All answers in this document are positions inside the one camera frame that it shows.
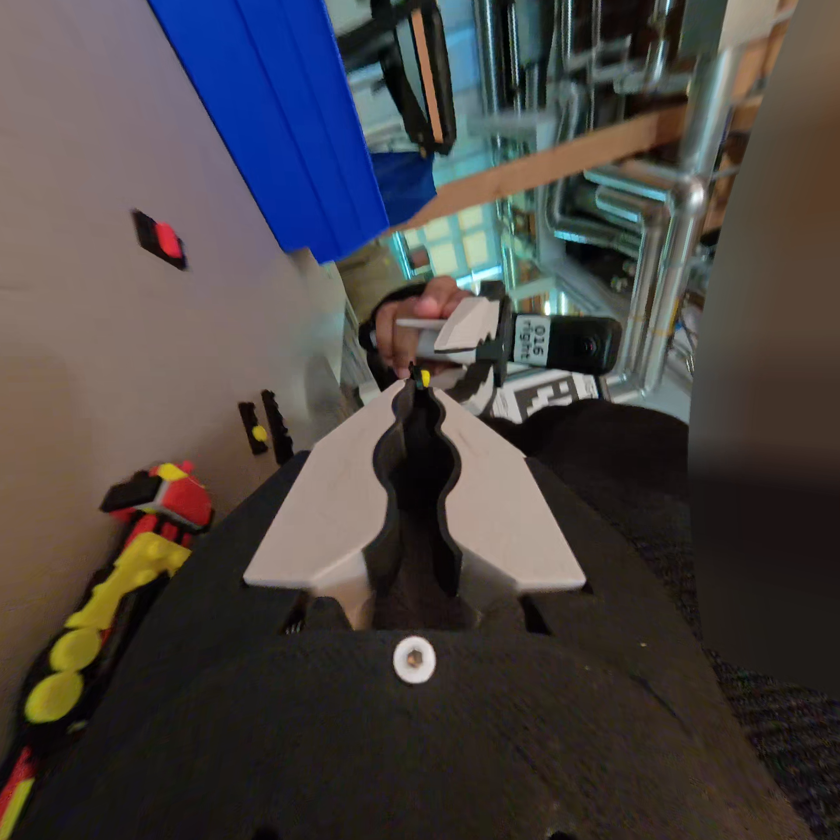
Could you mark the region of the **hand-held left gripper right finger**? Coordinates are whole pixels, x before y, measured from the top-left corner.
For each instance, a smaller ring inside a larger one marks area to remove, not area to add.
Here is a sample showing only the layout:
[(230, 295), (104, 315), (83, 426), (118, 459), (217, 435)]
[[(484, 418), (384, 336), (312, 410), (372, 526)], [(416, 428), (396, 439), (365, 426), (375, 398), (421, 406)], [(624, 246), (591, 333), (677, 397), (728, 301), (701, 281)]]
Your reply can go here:
[(459, 473), (444, 499), (448, 536), (460, 551), (459, 598), (485, 613), (499, 600), (574, 592), (578, 560), (523, 453), (438, 388), (440, 433)]

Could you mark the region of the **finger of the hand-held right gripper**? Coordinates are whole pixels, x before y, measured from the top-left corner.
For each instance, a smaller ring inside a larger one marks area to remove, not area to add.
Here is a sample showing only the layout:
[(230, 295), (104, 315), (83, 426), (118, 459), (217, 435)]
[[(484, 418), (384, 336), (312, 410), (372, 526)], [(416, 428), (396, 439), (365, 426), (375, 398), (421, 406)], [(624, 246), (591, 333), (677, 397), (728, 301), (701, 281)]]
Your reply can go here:
[(505, 305), (488, 297), (463, 299), (434, 340), (434, 362), (476, 364), (506, 361)]
[(472, 364), (434, 374), (429, 386), (446, 394), (471, 415), (487, 415), (497, 389), (495, 379), (492, 364)]

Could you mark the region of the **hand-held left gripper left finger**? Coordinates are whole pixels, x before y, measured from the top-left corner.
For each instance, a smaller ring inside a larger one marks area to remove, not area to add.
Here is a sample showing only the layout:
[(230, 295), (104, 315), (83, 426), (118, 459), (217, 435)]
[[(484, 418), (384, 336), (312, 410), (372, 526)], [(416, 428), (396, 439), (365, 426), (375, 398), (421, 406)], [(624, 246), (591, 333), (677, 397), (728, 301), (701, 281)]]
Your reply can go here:
[(399, 381), (315, 444), (244, 572), (247, 585), (331, 597), (352, 629), (371, 626), (391, 571), (389, 560), (375, 568), (371, 546), (393, 500), (374, 453), (410, 405), (411, 383)]

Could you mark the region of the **black lego plate yellow stud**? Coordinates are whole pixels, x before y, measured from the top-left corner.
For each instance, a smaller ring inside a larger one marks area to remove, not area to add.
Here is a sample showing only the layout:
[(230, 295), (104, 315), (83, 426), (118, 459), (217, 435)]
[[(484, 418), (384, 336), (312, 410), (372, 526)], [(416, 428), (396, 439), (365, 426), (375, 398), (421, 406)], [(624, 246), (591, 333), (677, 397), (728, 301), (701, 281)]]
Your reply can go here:
[(254, 456), (263, 455), (268, 452), (268, 433), (259, 421), (256, 405), (253, 402), (239, 402), (238, 413), (244, 426), (248, 447)]

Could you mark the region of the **yellow red black lego model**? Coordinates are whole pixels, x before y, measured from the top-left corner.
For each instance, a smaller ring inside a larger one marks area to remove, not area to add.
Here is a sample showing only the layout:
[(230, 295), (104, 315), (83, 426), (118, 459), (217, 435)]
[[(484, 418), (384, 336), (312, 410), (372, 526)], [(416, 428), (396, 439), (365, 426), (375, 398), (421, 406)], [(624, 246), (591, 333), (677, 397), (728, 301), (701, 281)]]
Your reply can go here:
[(154, 601), (215, 517), (187, 460), (137, 471), (108, 490), (100, 511), (119, 522), (120, 540), (24, 678), (2, 761), (2, 839), (14, 834), (40, 778), (87, 728)]

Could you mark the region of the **black lego plate red tiles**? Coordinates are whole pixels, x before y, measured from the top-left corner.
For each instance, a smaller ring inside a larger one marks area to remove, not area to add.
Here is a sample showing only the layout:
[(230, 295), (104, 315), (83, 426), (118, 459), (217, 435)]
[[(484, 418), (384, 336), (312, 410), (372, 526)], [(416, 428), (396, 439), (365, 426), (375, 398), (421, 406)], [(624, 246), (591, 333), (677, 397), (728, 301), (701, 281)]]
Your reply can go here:
[(141, 210), (131, 211), (133, 229), (140, 247), (180, 271), (188, 268), (185, 247), (171, 225), (159, 222)]

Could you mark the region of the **long black lego plate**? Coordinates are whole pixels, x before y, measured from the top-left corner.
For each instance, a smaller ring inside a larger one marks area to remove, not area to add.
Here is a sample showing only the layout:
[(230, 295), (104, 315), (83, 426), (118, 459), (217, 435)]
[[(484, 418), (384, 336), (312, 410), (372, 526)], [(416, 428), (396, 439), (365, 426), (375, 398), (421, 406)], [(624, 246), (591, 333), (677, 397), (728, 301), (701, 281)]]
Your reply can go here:
[(271, 390), (264, 389), (261, 391), (260, 397), (266, 413), (276, 463), (279, 467), (282, 467), (294, 456), (292, 438), (277, 403), (276, 394)]

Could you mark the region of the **person's right hand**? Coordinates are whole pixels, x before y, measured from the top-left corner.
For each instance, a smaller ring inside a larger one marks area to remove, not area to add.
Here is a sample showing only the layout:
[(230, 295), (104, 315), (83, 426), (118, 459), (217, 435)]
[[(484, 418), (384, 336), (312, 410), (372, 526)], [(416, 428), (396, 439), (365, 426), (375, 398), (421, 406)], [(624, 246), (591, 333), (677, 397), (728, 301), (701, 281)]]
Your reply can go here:
[(441, 320), (450, 317), (460, 302), (474, 297), (451, 276), (437, 276), (422, 285), (393, 293), (376, 309), (373, 319), (376, 352), (388, 374), (404, 380), (417, 363), (421, 329), (400, 321)]

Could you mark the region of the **black white marker board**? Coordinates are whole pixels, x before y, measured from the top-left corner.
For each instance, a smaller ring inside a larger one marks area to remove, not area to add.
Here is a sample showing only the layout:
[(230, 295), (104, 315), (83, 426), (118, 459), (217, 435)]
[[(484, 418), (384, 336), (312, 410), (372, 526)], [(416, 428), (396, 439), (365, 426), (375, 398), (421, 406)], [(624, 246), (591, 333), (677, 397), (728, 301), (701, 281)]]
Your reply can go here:
[(488, 414), (522, 424), (546, 407), (599, 398), (598, 382), (592, 376), (567, 371), (532, 371), (506, 380), (496, 391)]

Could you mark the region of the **silver metal pipework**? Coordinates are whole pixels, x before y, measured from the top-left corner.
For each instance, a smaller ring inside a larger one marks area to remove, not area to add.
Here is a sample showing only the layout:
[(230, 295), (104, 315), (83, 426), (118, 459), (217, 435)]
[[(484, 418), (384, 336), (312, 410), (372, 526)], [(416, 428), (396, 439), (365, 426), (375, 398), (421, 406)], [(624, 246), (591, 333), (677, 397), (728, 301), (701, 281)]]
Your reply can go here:
[(676, 164), (625, 159), (570, 175), (522, 176), (491, 199), (535, 193), (538, 234), (609, 250), (635, 260), (623, 345), (607, 397), (629, 403), (650, 397), (665, 373), (675, 322), (695, 263), (718, 152), (729, 125), (742, 42), (726, 29), (734, 2), (653, 2), (644, 60), (631, 60), (632, 36), (602, 39), (602, 2), (591, 2), (590, 47), (574, 48), (575, 2), (552, 2), (549, 51), (522, 61), (519, 13), (543, 21), (548, 2), (473, 2), (479, 79), (485, 112), (469, 130), (490, 142), (494, 162), (506, 144), (539, 127), (553, 130), (556, 151), (594, 127), (595, 90), (617, 98), (667, 98), (685, 92)]

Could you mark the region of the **wooden beam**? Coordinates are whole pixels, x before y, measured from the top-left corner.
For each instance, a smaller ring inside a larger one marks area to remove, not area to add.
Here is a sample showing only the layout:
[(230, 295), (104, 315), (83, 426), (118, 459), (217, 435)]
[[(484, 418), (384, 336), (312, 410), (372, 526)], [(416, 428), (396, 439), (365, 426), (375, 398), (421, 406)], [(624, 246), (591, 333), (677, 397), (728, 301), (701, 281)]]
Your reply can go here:
[[(787, 27), (788, 23), (783, 22), (770, 35), (749, 43), (743, 51), (730, 96), (737, 130), (747, 130), (754, 123), (763, 96), (749, 95), (749, 83), (770, 75)], [(437, 189), (436, 197), (408, 222), (391, 227), (387, 233), (417, 229), (435, 219), (683, 140), (688, 135), (690, 116), (691, 109), (686, 105), (647, 112), (548, 150), (444, 184)]]

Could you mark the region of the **blue plastic bin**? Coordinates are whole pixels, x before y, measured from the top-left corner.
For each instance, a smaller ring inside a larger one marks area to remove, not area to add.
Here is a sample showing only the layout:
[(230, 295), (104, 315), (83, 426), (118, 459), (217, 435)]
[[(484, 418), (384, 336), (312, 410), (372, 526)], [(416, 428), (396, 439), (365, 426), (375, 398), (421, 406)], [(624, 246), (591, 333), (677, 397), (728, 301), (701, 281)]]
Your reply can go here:
[(389, 223), (321, 1), (150, 1), (278, 245), (339, 261)]

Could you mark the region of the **black frame with wooden strip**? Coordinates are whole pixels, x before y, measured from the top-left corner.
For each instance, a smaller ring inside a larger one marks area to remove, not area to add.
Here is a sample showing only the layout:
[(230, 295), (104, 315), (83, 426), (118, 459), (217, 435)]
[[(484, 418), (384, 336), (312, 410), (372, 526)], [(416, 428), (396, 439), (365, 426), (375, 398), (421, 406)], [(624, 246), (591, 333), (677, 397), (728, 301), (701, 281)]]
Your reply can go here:
[(371, 15), (385, 27), (376, 61), (408, 139), (425, 159), (448, 155), (457, 138), (457, 124), (438, 3), (373, 1)]

